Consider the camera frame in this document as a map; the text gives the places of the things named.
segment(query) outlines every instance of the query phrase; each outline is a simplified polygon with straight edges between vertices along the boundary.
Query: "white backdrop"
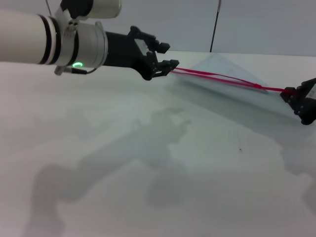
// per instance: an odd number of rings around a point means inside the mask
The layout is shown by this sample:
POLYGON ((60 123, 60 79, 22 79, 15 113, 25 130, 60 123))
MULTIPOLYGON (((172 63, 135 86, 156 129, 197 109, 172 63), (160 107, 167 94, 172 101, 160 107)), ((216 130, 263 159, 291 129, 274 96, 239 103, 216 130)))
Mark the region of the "white backdrop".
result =
MULTIPOLYGON (((49 4, 55 12, 60 0, 49 4)), ((172 50, 209 52, 217 4, 218 0, 122 0, 120 15, 101 21, 106 31, 121 34, 138 26, 172 50)))
POLYGON ((0 7, 27 13, 49 14, 45 0, 1 0, 0 7))
POLYGON ((213 52, 316 56, 316 1, 223 0, 213 52))

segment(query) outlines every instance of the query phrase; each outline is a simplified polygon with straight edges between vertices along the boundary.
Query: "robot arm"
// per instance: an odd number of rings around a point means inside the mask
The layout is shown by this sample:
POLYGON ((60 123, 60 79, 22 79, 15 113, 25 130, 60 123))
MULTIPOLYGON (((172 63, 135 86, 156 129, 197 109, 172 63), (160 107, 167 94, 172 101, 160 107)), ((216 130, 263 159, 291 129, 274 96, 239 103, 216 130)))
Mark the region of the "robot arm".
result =
POLYGON ((88 18, 114 18, 120 0, 62 0, 54 17, 0 9, 0 61, 56 65, 55 74, 87 74, 74 67, 128 67, 145 80, 165 76, 177 60, 158 62, 156 53, 170 46, 131 27, 128 35, 105 32, 101 22, 88 18))

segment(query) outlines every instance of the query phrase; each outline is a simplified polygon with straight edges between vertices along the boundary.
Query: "green led light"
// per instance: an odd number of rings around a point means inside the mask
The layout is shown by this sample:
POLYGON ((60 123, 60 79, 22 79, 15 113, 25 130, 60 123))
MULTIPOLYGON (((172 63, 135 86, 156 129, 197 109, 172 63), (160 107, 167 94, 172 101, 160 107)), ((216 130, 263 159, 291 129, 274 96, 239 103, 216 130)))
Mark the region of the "green led light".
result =
POLYGON ((81 63, 81 62, 76 62, 76 63, 73 64, 73 67, 74 67, 74 68, 81 68, 81 67, 83 67, 83 63, 81 63))

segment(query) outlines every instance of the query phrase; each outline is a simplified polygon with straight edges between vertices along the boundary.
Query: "red strap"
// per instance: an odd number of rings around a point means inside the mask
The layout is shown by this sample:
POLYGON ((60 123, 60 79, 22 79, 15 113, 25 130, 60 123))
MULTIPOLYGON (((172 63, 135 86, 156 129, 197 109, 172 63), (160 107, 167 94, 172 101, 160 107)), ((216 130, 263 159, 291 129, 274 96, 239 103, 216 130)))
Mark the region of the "red strap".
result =
POLYGON ((248 84, 252 84, 252 85, 255 84, 255 83, 249 82, 249 81, 247 81, 247 80, 242 80, 242 79, 239 79, 239 78, 229 77, 229 76, 222 75, 222 74, 217 74, 217 73, 209 73, 209 72, 203 72, 203 71, 196 71, 196 70, 185 69, 185 68, 176 68, 176 69, 181 70, 181 71, 184 71, 184 72, 187 72, 187 73, 197 73, 197 74, 209 75, 209 76, 222 76, 222 77, 226 77, 226 78, 231 78, 231 79, 239 80, 239 81, 242 81, 242 82, 244 82, 244 83, 248 83, 248 84))
POLYGON ((205 76, 205 75, 191 74, 191 73, 181 73, 181 72, 175 72, 175 71, 172 71, 172 73, 181 74, 181 75, 189 75, 189 76, 194 76, 194 77, 199 77, 199 78, 205 78, 205 79, 219 81, 219 82, 223 82, 223 83, 227 83, 227 84, 238 85, 238 86, 246 86, 246 87, 255 88, 255 89, 285 92, 285 93, 289 93, 289 94, 292 94, 292 95, 296 96, 296 93, 293 92, 293 91, 290 91, 290 90, 285 90, 285 89, 281 89, 281 88, 274 88, 274 87, 265 87, 265 86, 261 86, 259 84, 255 84, 255 83, 251 83, 251 84, 249 84, 249 83, 241 83, 241 82, 237 82, 237 81, 225 80, 225 79, 220 79, 220 78, 213 78, 213 77, 209 77, 209 76, 205 76))

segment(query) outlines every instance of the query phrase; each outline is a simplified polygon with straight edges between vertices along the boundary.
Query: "white table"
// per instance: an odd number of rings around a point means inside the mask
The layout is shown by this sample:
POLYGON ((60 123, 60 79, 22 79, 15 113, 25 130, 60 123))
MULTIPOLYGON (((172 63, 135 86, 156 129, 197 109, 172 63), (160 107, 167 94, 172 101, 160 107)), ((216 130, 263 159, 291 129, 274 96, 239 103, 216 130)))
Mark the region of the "white table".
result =
MULTIPOLYGON (((312 57, 222 56, 270 86, 316 76, 312 57)), ((165 57, 189 68, 210 54, 165 57)), ((0 69, 0 236, 315 235, 314 125, 172 75, 0 69)))

